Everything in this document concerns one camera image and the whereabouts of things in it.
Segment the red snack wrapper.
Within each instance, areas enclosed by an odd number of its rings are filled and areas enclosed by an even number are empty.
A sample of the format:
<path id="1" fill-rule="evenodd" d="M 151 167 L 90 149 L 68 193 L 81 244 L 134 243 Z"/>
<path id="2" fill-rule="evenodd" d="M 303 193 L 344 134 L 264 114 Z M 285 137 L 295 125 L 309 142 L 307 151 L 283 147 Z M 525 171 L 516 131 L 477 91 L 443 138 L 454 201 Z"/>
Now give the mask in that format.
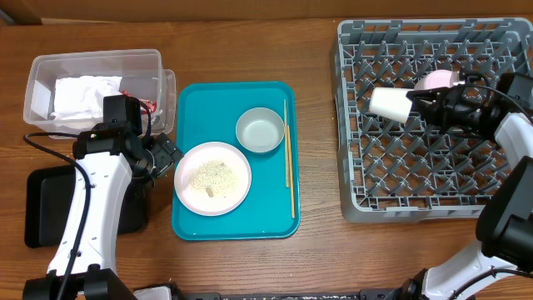
<path id="1" fill-rule="evenodd" d="M 121 90 L 121 93 L 126 95 L 126 96 L 131 97 L 131 94 L 128 93 L 126 90 Z M 143 98 L 139 98 L 139 101 L 141 103 L 144 103 L 148 107 L 148 111 L 150 112 L 150 114 L 153 114 L 157 110 L 157 103 L 156 102 L 153 102 L 152 100 L 143 99 Z M 147 111 L 146 111 L 146 109 L 144 107 L 141 107 L 141 114 L 142 115 L 147 115 Z"/>

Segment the white cup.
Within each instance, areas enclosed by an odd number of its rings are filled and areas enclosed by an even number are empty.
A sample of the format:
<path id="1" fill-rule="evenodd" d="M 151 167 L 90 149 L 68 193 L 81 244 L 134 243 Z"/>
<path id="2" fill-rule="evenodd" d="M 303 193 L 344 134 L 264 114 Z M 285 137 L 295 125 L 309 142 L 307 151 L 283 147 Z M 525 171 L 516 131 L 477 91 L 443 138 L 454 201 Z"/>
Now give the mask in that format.
<path id="1" fill-rule="evenodd" d="M 407 97 L 407 88 L 375 87 L 372 91 L 368 112 L 399 123 L 406 123 L 412 107 Z"/>

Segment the grey dishwasher rack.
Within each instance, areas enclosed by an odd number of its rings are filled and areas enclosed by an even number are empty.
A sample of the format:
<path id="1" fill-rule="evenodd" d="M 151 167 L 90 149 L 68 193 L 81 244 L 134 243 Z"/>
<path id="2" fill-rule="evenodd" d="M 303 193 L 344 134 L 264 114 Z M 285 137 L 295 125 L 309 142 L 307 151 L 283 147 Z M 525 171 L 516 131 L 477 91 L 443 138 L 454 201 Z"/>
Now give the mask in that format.
<path id="1" fill-rule="evenodd" d="M 341 211 L 354 223 L 476 218 L 509 166 L 495 144 L 440 134 L 419 113 L 406 123 L 368 110 L 375 88 L 413 88 L 462 68 L 497 83 L 532 72 L 524 18 L 345 20 L 333 47 Z"/>

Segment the grey bowl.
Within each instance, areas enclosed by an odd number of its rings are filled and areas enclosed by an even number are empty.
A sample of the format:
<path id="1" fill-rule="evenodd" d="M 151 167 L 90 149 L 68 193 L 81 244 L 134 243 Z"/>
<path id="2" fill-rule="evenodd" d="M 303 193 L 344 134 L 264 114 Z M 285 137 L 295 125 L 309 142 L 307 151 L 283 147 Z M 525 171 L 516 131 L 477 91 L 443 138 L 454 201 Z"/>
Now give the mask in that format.
<path id="1" fill-rule="evenodd" d="M 285 135 L 280 115 L 266 107 L 244 112 L 236 124 L 237 141 L 253 153 L 268 153 L 277 148 Z"/>

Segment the white napkin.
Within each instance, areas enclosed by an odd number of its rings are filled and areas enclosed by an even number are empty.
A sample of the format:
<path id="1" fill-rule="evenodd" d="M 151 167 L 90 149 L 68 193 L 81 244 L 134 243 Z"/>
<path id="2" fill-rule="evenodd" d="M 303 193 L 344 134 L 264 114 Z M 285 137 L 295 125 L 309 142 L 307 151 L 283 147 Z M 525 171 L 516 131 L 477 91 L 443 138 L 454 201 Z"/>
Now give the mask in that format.
<path id="1" fill-rule="evenodd" d="M 81 76 L 56 80 L 53 111 L 55 119 L 86 119 L 103 116 L 103 99 L 120 95 L 122 77 Z"/>

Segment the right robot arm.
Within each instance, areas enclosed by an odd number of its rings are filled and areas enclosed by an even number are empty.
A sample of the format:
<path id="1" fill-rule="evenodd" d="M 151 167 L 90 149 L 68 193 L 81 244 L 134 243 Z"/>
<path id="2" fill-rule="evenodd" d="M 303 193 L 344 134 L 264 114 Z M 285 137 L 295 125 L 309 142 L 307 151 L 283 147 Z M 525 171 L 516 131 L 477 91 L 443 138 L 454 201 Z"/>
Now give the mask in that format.
<path id="1" fill-rule="evenodd" d="M 445 132 L 459 127 L 502 148 L 511 173 L 481 211 L 476 238 L 438 267 L 424 269 L 390 299 L 472 299 L 502 278 L 532 275 L 532 79 L 507 73 L 483 85 L 484 102 L 464 97 L 483 77 L 463 72 L 461 84 L 407 93 L 413 107 Z"/>

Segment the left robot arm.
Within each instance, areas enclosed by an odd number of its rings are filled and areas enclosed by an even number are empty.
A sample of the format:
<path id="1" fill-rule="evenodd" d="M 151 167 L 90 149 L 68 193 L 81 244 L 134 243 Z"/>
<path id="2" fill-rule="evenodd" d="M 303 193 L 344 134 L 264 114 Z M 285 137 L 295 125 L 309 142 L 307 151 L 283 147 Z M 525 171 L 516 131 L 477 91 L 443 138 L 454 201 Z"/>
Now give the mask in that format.
<path id="1" fill-rule="evenodd" d="M 26 281 L 25 299 L 181 299 L 172 282 L 131 291 L 116 271 L 117 230 L 131 184 L 161 177 L 182 152 L 142 124 L 147 105 L 127 95 L 105 97 L 103 120 L 74 136 L 75 185 L 62 240 L 45 277 Z"/>

